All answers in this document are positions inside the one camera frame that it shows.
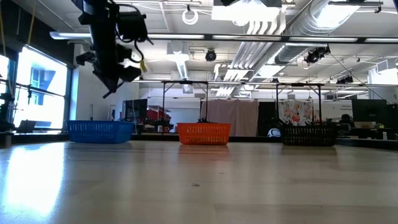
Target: blue basket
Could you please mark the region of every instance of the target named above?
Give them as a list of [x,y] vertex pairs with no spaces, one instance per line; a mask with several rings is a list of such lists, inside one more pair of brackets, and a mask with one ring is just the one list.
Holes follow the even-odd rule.
[[121,121],[68,121],[69,140],[82,143],[123,143],[131,138],[134,123]]

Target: computer monitor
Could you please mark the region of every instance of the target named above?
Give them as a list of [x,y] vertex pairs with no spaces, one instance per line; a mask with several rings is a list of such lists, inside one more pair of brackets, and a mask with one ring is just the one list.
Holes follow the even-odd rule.
[[355,122],[388,123],[386,100],[351,100]]

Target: camera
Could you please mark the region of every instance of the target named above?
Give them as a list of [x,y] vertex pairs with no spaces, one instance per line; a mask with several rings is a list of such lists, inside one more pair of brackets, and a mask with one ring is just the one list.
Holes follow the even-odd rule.
[[217,54],[213,49],[208,49],[206,53],[206,61],[214,62],[217,58]]

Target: black basket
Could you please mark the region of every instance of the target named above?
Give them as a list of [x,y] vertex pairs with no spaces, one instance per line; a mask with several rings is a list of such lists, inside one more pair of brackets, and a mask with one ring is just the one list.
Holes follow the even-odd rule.
[[337,129],[333,126],[284,126],[282,142],[293,146],[334,146]]

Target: robotic arm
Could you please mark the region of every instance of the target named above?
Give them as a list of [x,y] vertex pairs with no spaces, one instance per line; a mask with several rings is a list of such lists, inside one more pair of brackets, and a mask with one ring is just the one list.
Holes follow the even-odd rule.
[[[134,42],[134,46],[141,55],[144,55],[137,47],[137,42],[148,40],[148,32],[144,19],[139,10],[129,4],[115,4],[113,0],[72,0],[83,14],[79,17],[81,25],[89,25],[93,45],[90,52],[77,56],[79,65],[85,62],[93,64],[93,73],[108,88],[109,93],[114,93],[121,85],[119,79],[131,82],[141,75],[139,68],[128,66],[124,68],[121,62],[125,58],[139,63],[131,58],[132,50],[116,43],[116,37],[124,43]],[[120,12],[120,6],[134,8],[132,12]]]

